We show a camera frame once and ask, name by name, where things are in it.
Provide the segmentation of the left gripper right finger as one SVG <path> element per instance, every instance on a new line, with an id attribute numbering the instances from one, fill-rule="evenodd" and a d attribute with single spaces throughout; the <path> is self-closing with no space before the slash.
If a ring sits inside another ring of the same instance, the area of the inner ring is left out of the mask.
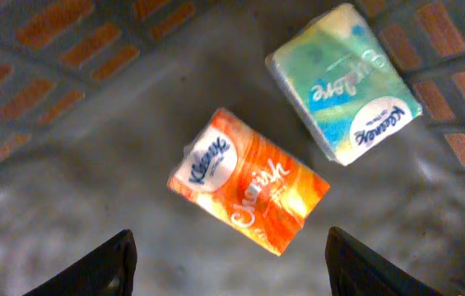
<path id="1" fill-rule="evenodd" d="M 343 229 L 329 229 L 325 248 L 332 296 L 441 296 Z"/>

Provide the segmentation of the orange Kleenex tissue pack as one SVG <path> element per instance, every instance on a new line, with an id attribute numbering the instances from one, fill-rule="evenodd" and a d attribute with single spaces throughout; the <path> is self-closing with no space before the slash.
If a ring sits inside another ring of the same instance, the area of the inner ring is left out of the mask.
<path id="1" fill-rule="evenodd" d="M 168 187 L 277 256 L 330 188 L 226 109 L 213 114 Z"/>

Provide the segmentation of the green Kleenex tissue pack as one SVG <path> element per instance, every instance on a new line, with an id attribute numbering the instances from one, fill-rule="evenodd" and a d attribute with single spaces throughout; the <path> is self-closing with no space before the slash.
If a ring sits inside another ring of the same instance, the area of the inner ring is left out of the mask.
<path id="1" fill-rule="evenodd" d="M 350 3 L 313 19 L 266 63 L 319 148 L 343 166 L 422 114 Z"/>

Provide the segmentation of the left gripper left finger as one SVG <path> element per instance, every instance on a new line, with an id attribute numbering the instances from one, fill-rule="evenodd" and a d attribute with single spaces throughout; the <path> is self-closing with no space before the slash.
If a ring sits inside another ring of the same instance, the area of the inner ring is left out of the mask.
<path id="1" fill-rule="evenodd" d="M 26 296 L 131 296 L 136 268 L 133 232 L 124 229 Z"/>

